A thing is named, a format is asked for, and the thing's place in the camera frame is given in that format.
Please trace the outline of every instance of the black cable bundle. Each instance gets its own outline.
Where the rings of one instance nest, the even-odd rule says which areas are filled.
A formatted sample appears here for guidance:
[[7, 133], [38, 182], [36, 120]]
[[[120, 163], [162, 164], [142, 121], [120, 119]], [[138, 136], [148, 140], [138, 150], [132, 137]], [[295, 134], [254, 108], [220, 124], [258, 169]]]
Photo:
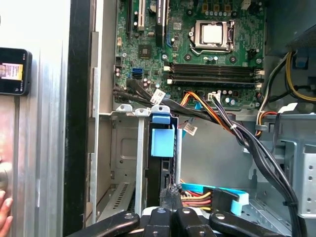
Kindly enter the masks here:
[[[114, 95], [121, 96], [128, 100], [133, 100], [138, 102], [144, 106], [151, 107], [150, 103], [151, 95], [145, 91], [138, 83], [137, 80], [131, 79], [128, 80], [127, 86], [132, 88], [138, 96], [130, 95], [125, 91], [120, 89], [114, 90]], [[277, 163], [274, 156], [271, 152], [246, 128], [242, 125], [231, 121], [229, 116], [225, 112], [222, 105], [213, 98], [213, 103], [216, 106], [219, 114], [219, 118], [222, 122], [231, 130], [231, 132], [236, 136], [238, 143], [248, 149], [248, 151], [252, 154], [256, 165], [258, 166], [260, 172], [264, 175], [264, 177], [281, 193], [284, 197], [285, 202], [284, 205], [288, 206], [291, 224], [292, 224], [292, 236], [293, 237], [306, 237], [307, 230], [305, 220], [300, 218], [298, 213], [298, 200], [292, 189], [289, 181], [287, 180], [284, 172], [281, 167]], [[188, 117], [196, 117], [204, 120], [211, 121], [213, 123], [218, 124], [218, 121], [213, 117], [213, 115], [208, 110], [195, 110], [190, 108], [185, 108], [178, 104], [177, 102], [164, 98], [162, 100], [162, 104], [170, 107], [172, 113], [176, 115], [183, 115]], [[275, 171], [273, 171], [270, 167], [270, 164], [274, 167]]]

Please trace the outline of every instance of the screen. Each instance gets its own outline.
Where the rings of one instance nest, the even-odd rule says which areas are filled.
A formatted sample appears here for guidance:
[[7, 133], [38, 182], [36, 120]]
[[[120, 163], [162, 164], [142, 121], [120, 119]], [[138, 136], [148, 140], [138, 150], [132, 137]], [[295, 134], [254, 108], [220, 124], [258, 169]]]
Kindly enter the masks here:
[[0, 64], [0, 79], [22, 80], [23, 64], [2, 63]]

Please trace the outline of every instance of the hand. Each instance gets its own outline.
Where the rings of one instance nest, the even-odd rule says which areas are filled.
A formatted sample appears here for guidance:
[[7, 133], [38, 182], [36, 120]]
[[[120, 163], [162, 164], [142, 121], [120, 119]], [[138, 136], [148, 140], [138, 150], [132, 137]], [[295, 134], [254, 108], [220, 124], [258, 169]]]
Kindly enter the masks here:
[[8, 234], [13, 216], [8, 216], [8, 213], [11, 209], [13, 199], [7, 198], [5, 201], [3, 201], [5, 195], [5, 191], [0, 191], [0, 237], [6, 237]]

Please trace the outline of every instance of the white label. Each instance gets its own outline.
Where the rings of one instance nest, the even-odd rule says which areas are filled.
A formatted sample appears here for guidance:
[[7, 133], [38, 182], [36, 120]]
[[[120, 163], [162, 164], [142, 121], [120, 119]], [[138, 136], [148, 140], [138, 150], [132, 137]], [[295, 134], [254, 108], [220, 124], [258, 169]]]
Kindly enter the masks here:
[[150, 99], [150, 102], [154, 105], [160, 105], [165, 95], [166, 93], [164, 93], [162, 90], [156, 89], [152, 98]]
[[250, 153], [248, 150], [247, 150], [247, 148], [243, 148], [243, 152], [245, 152], [245, 153]]
[[190, 134], [191, 136], [194, 136], [194, 134], [197, 131], [197, 127], [194, 127], [192, 124], [190, 124], [189, 122], [184, 126], [183, 130], [186, 131], [188, 134]]
[[297, 106], [297, 103], [290, 103], [288, 104], [287, 106], [283, 106], [279, 111], [278, 113], [279, 114], [282, 114], [284, 113], [285, 111], [293, 111], [295, 110], [295, 107]]

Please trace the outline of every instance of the expansion slot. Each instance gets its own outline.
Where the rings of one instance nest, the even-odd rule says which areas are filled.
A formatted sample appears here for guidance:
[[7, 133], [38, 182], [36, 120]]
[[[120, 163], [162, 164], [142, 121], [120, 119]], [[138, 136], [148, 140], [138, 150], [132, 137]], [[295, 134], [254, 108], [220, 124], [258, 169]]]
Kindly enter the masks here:
[[127, 38], [130, 40], [132, 37], [132, 22], [133, 22], [133, 0], [126, 0], [127, 1], [127, 17], [126, 17], [126, 35]]
[[144, 31], [145, 30], [145, 12], [146, 9], [146, 0], [139, 0], [139, 7], [138, 7], [138, 30]]
[[157, 0], [156, 45], [162, 48], [164, 46], [166, 33], [168, 3], [168, 0]]

